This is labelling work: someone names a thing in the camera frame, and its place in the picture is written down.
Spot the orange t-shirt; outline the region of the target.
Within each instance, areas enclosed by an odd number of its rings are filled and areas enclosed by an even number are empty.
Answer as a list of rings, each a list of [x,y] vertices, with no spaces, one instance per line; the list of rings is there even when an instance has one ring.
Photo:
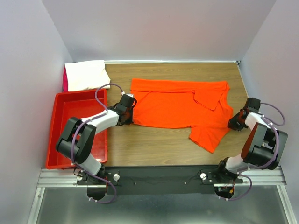
[[[134,78],[131,94],[137,100],[133,123],[157,128],[191,129],[190,140],[214,153],[229,132],[233,109],[228,105],[229,85]]]

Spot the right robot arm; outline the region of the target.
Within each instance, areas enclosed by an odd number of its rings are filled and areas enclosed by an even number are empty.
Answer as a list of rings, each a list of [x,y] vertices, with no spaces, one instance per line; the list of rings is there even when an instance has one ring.
[[[239,155],[220,161],[215,175],[217,178],[235,180],[249,168],[274,170],[278,166],[288,134],[275,126],[283,126],[285,117],[282,116],[282,124],[277,124],[260,113],[261,105],[277,109],[259,99],[248,98],[244,107],[228,121],[228,128],[235,131],[249,128],[250,134]]]

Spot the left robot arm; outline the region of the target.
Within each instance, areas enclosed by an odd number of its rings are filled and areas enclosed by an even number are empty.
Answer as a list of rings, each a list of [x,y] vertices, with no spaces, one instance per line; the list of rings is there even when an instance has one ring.
[[[94,138],[108,128],[132,124],[136,103],[132,94],[122,93],[118,103],[101,113],[82,119],[71,117],[57,141],[56,151],[88,175],[102,178],[103,165],[91,154]]]

